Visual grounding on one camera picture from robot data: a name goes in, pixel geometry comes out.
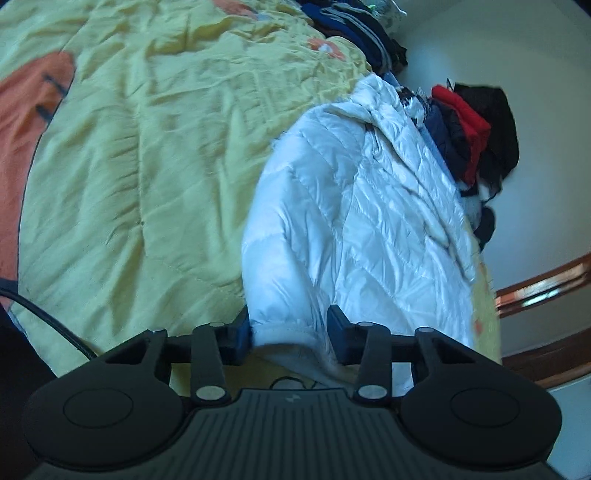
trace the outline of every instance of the wooden trim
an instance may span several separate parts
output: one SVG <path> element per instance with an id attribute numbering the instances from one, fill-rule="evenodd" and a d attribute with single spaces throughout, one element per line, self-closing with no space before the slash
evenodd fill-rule
<path id="1" fill-rule="evenodd" d="M 591 373 L 591 328 L 549 345 L 507 356 L 503 365 L 553 388 Z"/>
<path id="2" fill-rule="evenodd" d="M 570 370 L 562 372 L 561 374 L 556 374 L 548 378 L 543 378 L 542 380 L 538 380 L 536 383 L 547 390 L 549 388 L 559 387 L 560 385 L 572 382 L 573 380 L 577 380 L 578 378 L 584 377 L 585 375 L 589 374 L 591 374 L 591 362 L 589 362 L 588 364 L 580 365 L 575 368 L 571 368 Z"/>
<path id="3" fill-rule="evenodd" d="M 561 267 L 530 278 L 496 294 L 499 317 L 507 317 L 560 298 L 591 284 L 591 252 Z"/>

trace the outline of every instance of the white wall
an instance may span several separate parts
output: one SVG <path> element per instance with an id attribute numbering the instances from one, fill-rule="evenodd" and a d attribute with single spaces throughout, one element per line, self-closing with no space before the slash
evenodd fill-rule
<path id="1" fill-rule="evenodd" d="M 407 13 L 407 17 L 400 25 L 399 35 L 404 35 L 421 23 L 447 10 L 460 0 L 395 0 L 396 4 Z"/>
<path id="2" fill-rule="evenodd" d="M 408 48 L 401 83 L 501 86 L 517 123 L 519 164 L 491 202 L 497 227 L 484 253 L 495 287 L 589 252 L 591 18 L 572 0 L 464 0 L 410 30 L 398 38 Z M 571 300 L 574 316 L 534 309 L 504 320 L 505 353 L 591 325 L 589 296 Z"/>
<path id="3" fill-rule="evenodd" d="M 548 462 L 569 480 L 587 478 L 591 475 L 591 375 L 550 393 L 562 411 L 562 429 Z"/>

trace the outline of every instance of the black cable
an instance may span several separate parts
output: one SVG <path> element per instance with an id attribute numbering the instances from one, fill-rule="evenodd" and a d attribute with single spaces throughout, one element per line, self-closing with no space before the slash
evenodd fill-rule
<path id="1" fill-rule="evenodd" d="M 301 389 L 299 388 L 289 388 L 288 390 L 305 390 L 306 386 L 304 385 L 304 382 L 302 382 L 302 380 L 300 380 L 299 378 L 296 377 L 279 377 L 276 378 L 275 380 L 273 380 L 273 383 L 269 386 L 269 390 L 273 390 L 273 387 L 275 387 L 275 385 L 277 385 L 280 381 L 282 380 L 292 380 L 294 382 L 298 382 L 301 385 Z"/>
<path id="2" fill-rule="evenodd" d="M 6 290 L 2 287 L 0 287 L 0 297 L 6 297 L 12 301 L 15 301 L 20 306 L 26 308 L 32 314 L 39 317 L 51 328 L 53 328 L 57 333 L 64 337 L 68 342 L 70 342 L 74 347 L 76 347 L 82 353 L 82 355 L 84 355 L 88 360 L 96 358 L 96 353 L 94 353 L 89 347 L 87 347 L 82 342 L 82 340 L 80 340 L 62 322 L 49 315 L 45 310 L 42 310 L 30 300 L 27 300 L 25 297 L 19 295 L 18 293 L 14 293 L 13 291 Z"/>

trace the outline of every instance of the white fabric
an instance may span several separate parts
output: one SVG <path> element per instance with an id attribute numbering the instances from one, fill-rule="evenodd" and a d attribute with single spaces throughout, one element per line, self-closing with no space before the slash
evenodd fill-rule
<path id="1" fill-rule="evenodd" d="M 291 345 L 273 360 L 313 377 L 302 354 L 311 349 L 322 374 L 350 381 L 326 333 L 331 304 L 351 322 L 402 335 L 431 326 L 472 346 L 463 221 L 454 186 L 387 82 L 372 74 L 349 101 L 309 110 L 275 144 L 245 229 L 255 346 Z M 412 386 L 408 364 L 393 376 L 395 394 Z"/>

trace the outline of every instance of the round pad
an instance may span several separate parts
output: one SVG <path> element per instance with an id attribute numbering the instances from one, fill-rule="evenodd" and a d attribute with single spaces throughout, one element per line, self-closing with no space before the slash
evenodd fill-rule
<path id="1" fill-rule="evenodd" d="M 47 462 L 105 469 L 149 457 L 182 419 L 178 395 L 141 366 L 91 362 L 31 396 L 23 430 Z"/>
<path id="2" fill-rule="evenodd" d="M 468 425 L 502 427 L 519 415 L 519 403 L 498 390 L 470 388 L 452 398 L 452 412 Z"/>
<path id="3" fill-rule="evenodd" d="M 511 469 L 543 461 L 561 426 L 542 388 L 502 367 L 438 368 L 402 399 L 400 418 L 432 455 L 472 469 Z"/>
<path id="4" fill-rule="evenodd" d="M 100 429 L 125 420 L 134 402 L 123 392 L 111 388 L 84 390 L 75 394 L 64 406 L 64 415 L 74 425 Z"/>

